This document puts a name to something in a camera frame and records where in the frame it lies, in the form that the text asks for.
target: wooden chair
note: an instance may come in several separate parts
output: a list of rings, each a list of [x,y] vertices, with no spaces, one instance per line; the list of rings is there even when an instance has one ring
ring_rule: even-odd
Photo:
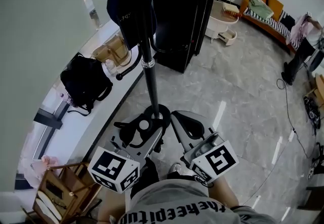
[[[315,75],[315,84],[316,87],[306,94],[308,97],[311,93],[314,93],[317,99],[318,107],[324,105],[324,77],[323,75]]]
[[[101,189],[101,185],[93,181],[87,166],[88,163],[78,163],[49,167],[39,185],[33,211],[27,212],[23,209],[28,218],[35,223],[30,215],[36,213],[44,223],[61,224],[73,222],[76,217],[82,215]],[[53,221],[42,211],[39,201],[36,202],[41,199],[39,191],[50,199],[59,212],[59,218]]]

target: person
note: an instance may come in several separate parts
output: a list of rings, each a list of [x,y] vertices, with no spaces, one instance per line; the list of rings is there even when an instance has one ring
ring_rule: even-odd
[[[107,202],[99,210],[99,224],[277,223],[268,215],[240,206],[223,176],[207,188],[198,176],[181,175],[179,163],[171,167],[167,179],[162,181],[150,159],[145,167],[132,188],[130,210],[125,213],[124,195],[109,191]]]
[[[309,16],[306,20],[310,22],[314,28],[310,31],[307,37],[304,38],[290,63],[285,62],[283,64],[284,71],[281,73],[281,77],[288,85],[293,84],[296,74],[306,58],[313,55],[315,50],[319,48],[320,38],[324,27],[324,12],[320,14],[317,20],[314,20]]]

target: black cabinet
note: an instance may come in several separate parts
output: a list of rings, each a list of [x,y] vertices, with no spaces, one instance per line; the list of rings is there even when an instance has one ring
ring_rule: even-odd
[[[170,51],[157,53],[157,62],[184,72],[200,52],[213,0],[153,0],[153,5],[156,46]]]

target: white shelf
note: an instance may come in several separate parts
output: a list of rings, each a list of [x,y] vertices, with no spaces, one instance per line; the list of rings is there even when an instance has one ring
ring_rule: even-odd
[[[118,30],[119,27],[112,20],[108,21],[81,48],[80,52],[84,56],[90,57],[97,47],[116,34]],[[138,48],[134,47],[132,49],[132,62],[128,66],[133,64],[137,55]],[[126,68],[119,68],[118,71],[121,72]],[[60,130],[55,131],[47,146],[45,155],[57,157],[60,165],[81,161],[142,70],[141,63],[139,63],[121,81],[117,81],[115,77],[109,77],[113,83],[111,92],[103,101],[94,103],[94,108],[88,116],[84,117],[78,113],[66,113],[62,119],[63,125]],[[82,113],[85,112],[80,108],[76,110]]]

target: black backpack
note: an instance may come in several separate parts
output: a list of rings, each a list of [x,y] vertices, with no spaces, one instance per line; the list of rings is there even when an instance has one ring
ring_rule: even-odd
[[[78,53],[61,73],[61,81],[65,89],[78,107],[88,111],[83,116],[90,114],[95,100],[103,100],[110,93],[112,83],[105,75],[101,62],[86,58]]]

